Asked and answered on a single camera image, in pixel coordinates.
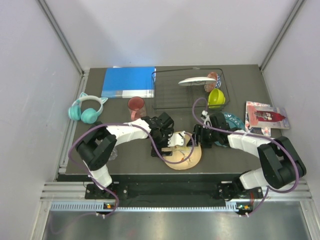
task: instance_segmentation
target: book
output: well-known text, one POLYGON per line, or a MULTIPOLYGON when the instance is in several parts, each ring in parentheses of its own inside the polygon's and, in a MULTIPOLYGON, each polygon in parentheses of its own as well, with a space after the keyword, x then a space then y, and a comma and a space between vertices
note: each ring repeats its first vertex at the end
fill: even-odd
POLYGON ((247 111, 251 127, 290 128, 287 113, 283 107, 248 106, 247 111))
POLYGON ((245 103, 245 121, 244 127, 246 132, 250 132, 253 134, 260 134, 271 137, 271 129, 270 127, 252 127, 249 123, 249 116, 248 116, 248 106, 263 106, 263 107, 270 107, 270 104, 260 103, 255 101, 246 101, 245 103))
POLYGON ((103 98, 152 98, 154 66, 107 68, 101 97, 103 98))

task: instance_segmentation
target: vertical metal post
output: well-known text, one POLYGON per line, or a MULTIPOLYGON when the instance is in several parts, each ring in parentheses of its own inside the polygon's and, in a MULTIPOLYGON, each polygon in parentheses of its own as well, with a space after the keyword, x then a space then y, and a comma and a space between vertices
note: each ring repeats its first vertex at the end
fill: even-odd
POLYGON ((66 50, 67 54, 69 55, 71 61, 73 62, 75 68, 78 70, 78 72, 83 75, 84 74, 84 70, 82 69, 79 61, 77 60, 74 52, 72 51, 65 35, 63 34, 61 28, 59 27, 54 15, 52 14, 48 4, 46 3, 45 0, 36 0, 39 4, 39 6, 41 7, 41 9, 43 10, 46 18, 49 20, 51 26, 53 27, 55 33, 57 34, 58 38, 60 39, 64 49, 66 50))
POLYGON ((281 31, 279 32, 278 36, 276 37, 276 39, 274 40, 270 50, 268 51, 268 53, 266 54, 260 70, 261 72, 263 72, 266 68, 266 66, 268 65, 270 59, 272 58, 272 56, 274 55, 276 49, 278 48, 279 44, 281 43, 281 41, 283 40, 285 34, 287 33, 289 27, 291 26, 291 24, 293 23, 294 19, 296 18, 299 10, 302 8, 303 4, 305 3, 306 0, 297 0, 290 15, 288 16, 288 18, 286 19, 284 25, 281 28, 281 31))

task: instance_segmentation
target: dish rack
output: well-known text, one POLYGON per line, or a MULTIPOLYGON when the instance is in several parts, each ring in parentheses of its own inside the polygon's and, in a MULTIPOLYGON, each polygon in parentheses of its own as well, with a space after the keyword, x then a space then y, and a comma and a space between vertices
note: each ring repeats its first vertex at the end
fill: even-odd
MULTIPOLYGON (((178 82, 195 77, 206 77, 209 73, 216 72, 220 76, 220 90, 224 93, 225 103, 221 105, 209 105, 209 111, 221 111, 230 101, 228 87, 224 72, 220 68, 183 68, 173 70, 159 70, 151 75, 153 86, 152 107, 155 110, 190 110, 195 100, 209 97, 204 85, 180 86, 178 82)), ((197 107, 205 107, 204 101, 200 101, 197 107)))

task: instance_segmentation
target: magazine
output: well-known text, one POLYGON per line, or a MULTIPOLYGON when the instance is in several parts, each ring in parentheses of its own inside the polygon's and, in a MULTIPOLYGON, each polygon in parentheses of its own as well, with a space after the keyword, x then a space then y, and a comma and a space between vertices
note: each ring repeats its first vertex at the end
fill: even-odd
POLYGON ((289 129, 287 113, 282 107, 248 106, 249 123, 251 127, 269 127, 272 129, 289 129))
POLYGON ((248 106, 264 106, 270 107, 269 104, 255 102, 255 101, 246 101, 245 104, 245 131, 250 132, 253 134, 261 134, 268 137, 271 137, 271 129, 270 127, 252 127, 249 123, 249 116, 248 116, 248 106))

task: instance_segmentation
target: headphone headband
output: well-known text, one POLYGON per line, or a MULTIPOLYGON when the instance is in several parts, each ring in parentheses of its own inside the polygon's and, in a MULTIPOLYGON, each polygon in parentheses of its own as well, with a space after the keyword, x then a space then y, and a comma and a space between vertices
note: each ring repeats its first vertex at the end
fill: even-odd
POLYGON ((82 92, 80 94, 80 97, 73 102, 72 106, 77 105, 77 104, 79 105, 80 103, 87 101, 87 100, 94 100, 94 101, 97 101, 98 103, 100 103, 100 108, 98 111, 96 111, 100 115, 102 113, 102 111, 104 110, 104 103, 108 100, 108 98, 107 97, 97 97, 94 95, 88 95, 88 94, 82 92))

